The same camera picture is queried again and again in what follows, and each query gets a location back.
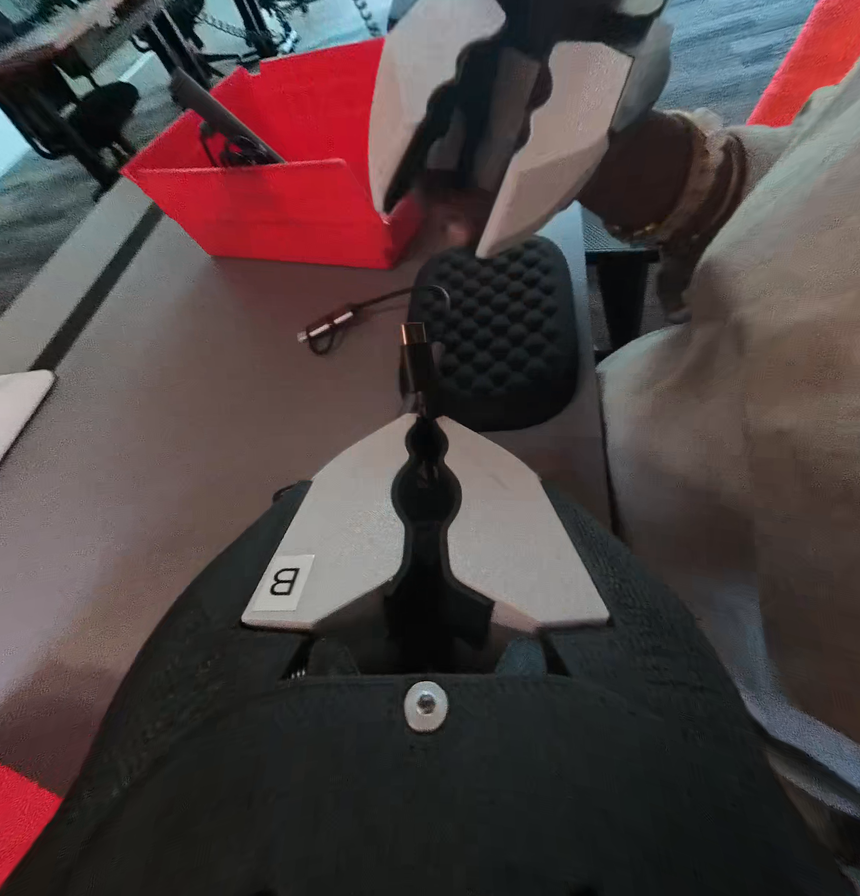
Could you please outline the black chair base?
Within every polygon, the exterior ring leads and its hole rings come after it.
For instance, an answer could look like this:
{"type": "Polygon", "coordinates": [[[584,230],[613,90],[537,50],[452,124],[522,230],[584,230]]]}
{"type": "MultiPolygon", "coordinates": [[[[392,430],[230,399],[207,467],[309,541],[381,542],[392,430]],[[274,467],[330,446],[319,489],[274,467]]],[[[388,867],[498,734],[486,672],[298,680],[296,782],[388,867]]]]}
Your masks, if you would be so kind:
{"type": "Polygon", "coordinates": [[[250,56],[289,56],[301,37],[291,18],[309,12],[311,1],[189,2],[193,20],[245,43],[250,56]]]}

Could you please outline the person's right hand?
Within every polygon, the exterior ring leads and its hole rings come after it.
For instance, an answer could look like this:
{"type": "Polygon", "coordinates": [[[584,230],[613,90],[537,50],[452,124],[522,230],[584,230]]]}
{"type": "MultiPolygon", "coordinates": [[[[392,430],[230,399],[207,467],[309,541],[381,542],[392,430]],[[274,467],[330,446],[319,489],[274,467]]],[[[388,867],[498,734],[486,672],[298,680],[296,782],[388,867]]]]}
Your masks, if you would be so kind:
{"type": "Polygon", "coordinates": [[[579,204],[622,232],[659,225],[674,210],[688,180],[693,127],[674,113],[652,111],[612,136],[581,188],[579,204]]]}

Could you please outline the white flat pad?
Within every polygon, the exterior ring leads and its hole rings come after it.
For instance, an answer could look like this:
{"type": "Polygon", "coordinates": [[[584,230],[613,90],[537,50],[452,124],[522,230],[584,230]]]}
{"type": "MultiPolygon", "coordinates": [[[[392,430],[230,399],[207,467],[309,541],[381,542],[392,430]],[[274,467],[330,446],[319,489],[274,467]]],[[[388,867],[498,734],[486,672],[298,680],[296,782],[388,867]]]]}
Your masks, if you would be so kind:
{"type": "Polygon", "coordinates": [[[55,384],[46,370],[0,375],[0,463],[55,384]]]}

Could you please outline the dark grey slab device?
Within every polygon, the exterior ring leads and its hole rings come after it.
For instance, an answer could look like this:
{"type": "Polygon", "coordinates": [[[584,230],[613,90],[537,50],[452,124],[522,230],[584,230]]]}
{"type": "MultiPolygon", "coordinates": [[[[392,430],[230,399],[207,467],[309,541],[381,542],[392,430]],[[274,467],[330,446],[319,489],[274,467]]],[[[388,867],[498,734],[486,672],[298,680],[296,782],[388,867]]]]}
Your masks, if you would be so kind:
{"type": "Polygon", "coordinates": [[[246,163],[286,164],[279,152],[258,137],[183,69],[178,68],[171,74],[170,86],[175,100],[199,116],[212,132],[222,135],[234,149],[242,152],[246,163]]]}

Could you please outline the red box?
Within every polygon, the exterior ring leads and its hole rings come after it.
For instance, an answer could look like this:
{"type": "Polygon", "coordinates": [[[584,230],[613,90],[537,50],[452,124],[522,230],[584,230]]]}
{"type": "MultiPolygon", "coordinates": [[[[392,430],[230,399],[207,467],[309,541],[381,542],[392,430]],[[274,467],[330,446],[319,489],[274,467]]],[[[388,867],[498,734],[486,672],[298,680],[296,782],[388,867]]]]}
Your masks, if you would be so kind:
{"type": "Polygon", "coordinates": [[[238,67],[212,96],[285,164],[217,167],[187,111],[124,166],[209,255],[389,270],[422,228],[414,199],[374,209],[368,134],[383,39],[238,67]]]}

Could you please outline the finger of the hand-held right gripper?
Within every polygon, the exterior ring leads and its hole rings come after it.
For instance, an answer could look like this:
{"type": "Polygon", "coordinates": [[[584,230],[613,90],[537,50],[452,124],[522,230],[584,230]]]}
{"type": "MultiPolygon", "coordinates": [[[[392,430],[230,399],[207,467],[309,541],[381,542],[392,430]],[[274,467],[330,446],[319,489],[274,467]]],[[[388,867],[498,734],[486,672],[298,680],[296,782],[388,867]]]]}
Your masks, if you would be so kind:
{"type": "Polygon", "coordinates": [[[469,49],[499,35],[495,1],[420,1],[386,35],[368,130],[374,209],[389,213],[411,188],[430,146],[447,129],[453,89],[469,49]]]}
{"type": "MultiPolygon", "coordinates": [[[[668,79],[672,26],[668,22],[668,79]]],[[[516,151],[476,246],[492,258],[526,240],[567,207],[604,157],[609,125],[631,58],[601,43],[556,44],[550,99],[530,118],[529,140],[516,151]]]]}

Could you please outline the black side table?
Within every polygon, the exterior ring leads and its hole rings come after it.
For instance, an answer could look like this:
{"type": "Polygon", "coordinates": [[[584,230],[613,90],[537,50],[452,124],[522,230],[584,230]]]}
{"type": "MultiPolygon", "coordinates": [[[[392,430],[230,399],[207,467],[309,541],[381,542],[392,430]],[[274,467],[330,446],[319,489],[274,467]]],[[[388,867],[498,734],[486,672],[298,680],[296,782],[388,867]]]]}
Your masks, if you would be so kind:
{"type": "Polygon", "coordinates": [[[599,218],[581,207],[585,260],[595,272],[607,334],[602,360],[641,335],[650,268],[660,262],[656,249],[626,243],[609,234],[599,218]]]}

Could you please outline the person's beige clothing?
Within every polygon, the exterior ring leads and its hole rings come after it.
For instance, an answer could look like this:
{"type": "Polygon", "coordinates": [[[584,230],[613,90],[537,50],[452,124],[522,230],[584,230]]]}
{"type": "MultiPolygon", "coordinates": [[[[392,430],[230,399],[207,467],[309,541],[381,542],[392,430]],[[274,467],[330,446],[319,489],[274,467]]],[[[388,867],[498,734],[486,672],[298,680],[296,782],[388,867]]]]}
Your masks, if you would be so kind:
{"type": "Polygon", "coordinates": [[[683,600],[817,841],[860,883],[860,427],[728,328],[599,366],[621,535],[683,600]]]}

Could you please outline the red panel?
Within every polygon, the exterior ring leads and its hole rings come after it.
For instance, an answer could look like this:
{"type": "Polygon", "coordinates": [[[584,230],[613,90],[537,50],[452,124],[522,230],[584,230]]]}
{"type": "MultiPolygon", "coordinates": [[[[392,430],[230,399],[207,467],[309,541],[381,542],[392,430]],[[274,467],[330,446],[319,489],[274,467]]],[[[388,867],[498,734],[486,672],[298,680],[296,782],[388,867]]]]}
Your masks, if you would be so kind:
{"type": "Polygon", "coordinates": [[[814,92],[839,84],[859,58],[860,1],[818,1],[747,124],[789,125],[814,92]]]}
{"type": "Polygon", "coordinates": [[[0,887],[61,803],[54,793],[0,763],[0,887]]]}

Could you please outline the person's right forearm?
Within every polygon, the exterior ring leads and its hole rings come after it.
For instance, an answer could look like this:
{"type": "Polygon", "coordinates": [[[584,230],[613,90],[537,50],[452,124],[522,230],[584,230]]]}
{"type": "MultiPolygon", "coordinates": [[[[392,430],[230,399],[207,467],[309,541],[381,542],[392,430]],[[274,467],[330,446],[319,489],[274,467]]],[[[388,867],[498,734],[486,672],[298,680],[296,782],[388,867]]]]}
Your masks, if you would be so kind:
{"type": "Polygon", "coordinates": [[[860,58],[787,126],[693,127],[687,182],[660,239],[670,323],[756,331],[860,324],[860,58]]]}

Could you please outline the black quilted case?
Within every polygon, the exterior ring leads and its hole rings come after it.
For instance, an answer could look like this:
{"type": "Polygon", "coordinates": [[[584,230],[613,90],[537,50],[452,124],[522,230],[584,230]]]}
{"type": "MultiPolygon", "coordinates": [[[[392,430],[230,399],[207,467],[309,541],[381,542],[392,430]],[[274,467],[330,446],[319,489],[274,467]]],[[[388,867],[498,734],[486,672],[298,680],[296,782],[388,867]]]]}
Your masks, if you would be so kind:
{"type": "Polygon", "coordinates": [[[580,344],[560,248],[530,238],[492,259],[451,249],[418,271],[408,319],[440,345],[438,412],[479,432],[546,423],[571,403],[580,344]]]}

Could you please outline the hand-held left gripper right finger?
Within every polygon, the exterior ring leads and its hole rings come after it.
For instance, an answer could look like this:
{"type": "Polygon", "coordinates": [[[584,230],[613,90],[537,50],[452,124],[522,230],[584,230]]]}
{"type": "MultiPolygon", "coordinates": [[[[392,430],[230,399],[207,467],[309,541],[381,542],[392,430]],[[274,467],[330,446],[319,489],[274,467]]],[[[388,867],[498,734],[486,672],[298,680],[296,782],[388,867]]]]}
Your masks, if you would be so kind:
{"type": "Polygon", "coordinates": [[[540,478],[514,454],[448,418],[444,463],[459,487],[447,529],[451,574],[493,603],[511,631],[601,626],[610,613],[540,478]]]}

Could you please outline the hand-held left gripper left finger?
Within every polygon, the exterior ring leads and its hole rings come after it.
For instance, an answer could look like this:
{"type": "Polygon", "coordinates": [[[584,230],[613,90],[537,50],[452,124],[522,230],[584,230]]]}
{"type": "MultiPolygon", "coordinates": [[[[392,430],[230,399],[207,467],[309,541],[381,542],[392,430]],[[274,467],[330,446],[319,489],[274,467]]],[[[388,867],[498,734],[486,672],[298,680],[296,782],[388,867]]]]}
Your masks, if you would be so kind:
{"type": "Polygon", "coordinates": [[[331,631],[377,612],[405,553],[392,501],[417,420],[404,414],[337,455],[313,477],[242,615],[244,625],[331,631]]]}

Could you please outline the dark table with black legs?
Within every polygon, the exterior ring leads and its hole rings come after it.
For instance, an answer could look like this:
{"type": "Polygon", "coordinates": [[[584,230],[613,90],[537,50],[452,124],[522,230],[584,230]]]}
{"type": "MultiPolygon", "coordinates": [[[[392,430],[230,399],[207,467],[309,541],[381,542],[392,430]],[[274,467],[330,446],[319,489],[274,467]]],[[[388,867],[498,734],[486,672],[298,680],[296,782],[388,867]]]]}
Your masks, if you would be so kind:
{"type": "Polygon", "coordinates": [[[0,45],[0,111],[40,158],[77,161],[100,195],[136,153],[125,129],[141,93],[122,80],[100,84],[95,73],[138,34],[168,73],[210,84],[170,2],[73,3],[0,45]]]}

